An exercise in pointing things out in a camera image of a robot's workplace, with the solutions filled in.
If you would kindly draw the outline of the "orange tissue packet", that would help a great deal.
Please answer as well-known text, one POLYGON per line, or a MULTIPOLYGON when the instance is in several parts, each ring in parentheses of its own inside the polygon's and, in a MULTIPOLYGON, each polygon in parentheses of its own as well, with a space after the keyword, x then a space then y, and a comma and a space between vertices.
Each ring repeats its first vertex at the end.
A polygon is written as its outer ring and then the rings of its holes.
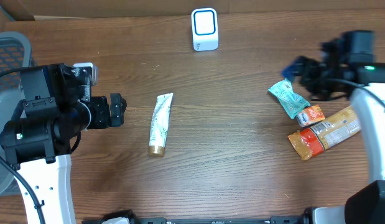
POLYGON ((319 105, 313 105, 303 109, 295 118, 303 128, 324 120, 325 115, 319 105))

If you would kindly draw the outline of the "teal snack packet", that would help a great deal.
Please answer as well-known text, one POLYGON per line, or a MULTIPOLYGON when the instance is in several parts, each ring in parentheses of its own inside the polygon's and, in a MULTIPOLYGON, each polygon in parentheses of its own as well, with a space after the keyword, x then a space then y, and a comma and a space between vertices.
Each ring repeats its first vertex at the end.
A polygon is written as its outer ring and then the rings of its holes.
POLYGON ((268 91, 279 100, 290 119, 294 119, 303 109, 310 106, 305 98, 294 92, 287 78, 271 86, 268 91))

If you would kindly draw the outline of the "white shampoo tube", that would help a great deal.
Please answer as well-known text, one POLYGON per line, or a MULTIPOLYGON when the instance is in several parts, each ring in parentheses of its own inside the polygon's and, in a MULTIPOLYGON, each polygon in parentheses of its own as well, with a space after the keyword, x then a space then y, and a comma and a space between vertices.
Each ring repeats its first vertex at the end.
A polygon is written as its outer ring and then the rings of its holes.
POLYGON ((164 156, 173 96, 173 93, 167 93, 157 97, 149 135, 150 156, 164 156))

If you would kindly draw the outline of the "orange spaghetti packet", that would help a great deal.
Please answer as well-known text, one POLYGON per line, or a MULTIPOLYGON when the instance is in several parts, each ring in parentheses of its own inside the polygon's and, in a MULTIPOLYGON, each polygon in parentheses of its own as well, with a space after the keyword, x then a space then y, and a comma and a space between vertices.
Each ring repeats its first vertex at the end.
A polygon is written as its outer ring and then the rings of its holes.
POLYGON ((349 106, 287 138, 301 159, 308 160, 354 136, 360 130, 358 117, 349 106))

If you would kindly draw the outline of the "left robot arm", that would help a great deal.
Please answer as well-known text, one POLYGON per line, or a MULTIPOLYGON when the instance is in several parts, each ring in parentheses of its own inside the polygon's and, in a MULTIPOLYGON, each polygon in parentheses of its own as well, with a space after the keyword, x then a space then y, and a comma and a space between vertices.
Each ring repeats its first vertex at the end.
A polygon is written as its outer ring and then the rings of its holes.
POLYGON ((11 73, 19 73, 24 98, 0 133, 0 163, 17 180, 28 223, 75 223, 71 154, 83 130, 123 125, 126 100, 92 96, 92 63, 12 68, 0 78, 11 73))

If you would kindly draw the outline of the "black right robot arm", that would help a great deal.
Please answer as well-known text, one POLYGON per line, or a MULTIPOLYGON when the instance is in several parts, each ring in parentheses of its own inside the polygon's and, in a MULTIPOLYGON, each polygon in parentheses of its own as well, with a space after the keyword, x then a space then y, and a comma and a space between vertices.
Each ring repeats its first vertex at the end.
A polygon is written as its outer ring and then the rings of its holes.
POLYGON ((340 92, 351 102, 364 140, 369 184, 338 207, 306 209, 302 223, 385 223, 385 63, 375 60, 374 32, 353 30, 322 44, 318 62, 297 57, 282 75, 318 101, 340 92))

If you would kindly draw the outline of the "white barcode scanner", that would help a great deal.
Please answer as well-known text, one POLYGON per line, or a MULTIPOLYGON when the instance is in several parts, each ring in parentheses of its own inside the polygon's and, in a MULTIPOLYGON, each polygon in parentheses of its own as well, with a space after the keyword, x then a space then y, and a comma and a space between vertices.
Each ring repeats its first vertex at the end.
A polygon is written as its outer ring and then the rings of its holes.
POLYGON ((219 46, 218 16, 213 8, 199 8, 191 13, 193 49, 216 50, 219 46))

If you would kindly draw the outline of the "dark grey plastic basket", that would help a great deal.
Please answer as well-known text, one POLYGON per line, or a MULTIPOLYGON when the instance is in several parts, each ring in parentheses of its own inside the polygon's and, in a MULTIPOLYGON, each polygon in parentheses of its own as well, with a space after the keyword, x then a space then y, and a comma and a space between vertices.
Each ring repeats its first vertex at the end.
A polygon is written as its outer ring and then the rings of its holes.
MULTIPOLYGON (((0 73, 13 68, 32 65, 31 46, 29 40, 18 32, 0 33, 0 73)), ((0 133, 11 116, 23 92, 19 89, 18 73, 11 73, 0 78, 0 133)), ((0 156, 5 157, 0 145, 0 156)), ((17 195, 19 188, 13 175, 0 165, 0 196, 17 195)))

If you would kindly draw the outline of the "brown cardboard backboard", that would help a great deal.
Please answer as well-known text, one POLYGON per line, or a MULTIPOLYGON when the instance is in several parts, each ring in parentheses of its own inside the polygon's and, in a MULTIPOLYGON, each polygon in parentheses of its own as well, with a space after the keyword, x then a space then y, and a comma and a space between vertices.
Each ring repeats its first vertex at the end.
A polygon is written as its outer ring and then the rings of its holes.
POLYGON ((273 11, 383 9, 385 0, 0 0, 19 21, 47 17, 127 17, 188 15, 211 7, 221 14, 273 11))

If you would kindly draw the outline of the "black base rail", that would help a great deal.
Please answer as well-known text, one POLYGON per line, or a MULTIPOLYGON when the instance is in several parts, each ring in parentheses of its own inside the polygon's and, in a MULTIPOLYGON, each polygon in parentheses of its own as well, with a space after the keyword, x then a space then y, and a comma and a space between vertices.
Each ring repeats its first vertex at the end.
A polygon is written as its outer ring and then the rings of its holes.
POLYGON ((289 216, 271 216, 270 218, 211 218, 211 219, 166 219, 156 218, 138 218, 135 214, 124 215, 114 213, 113 216, 107 215, 100 219, 83 220, 82 224, 94 223, 140 223, 140 224, 336 224, 347 223, 345 220, 344 207, 319 207, 308 208, 301 215, 289 216))

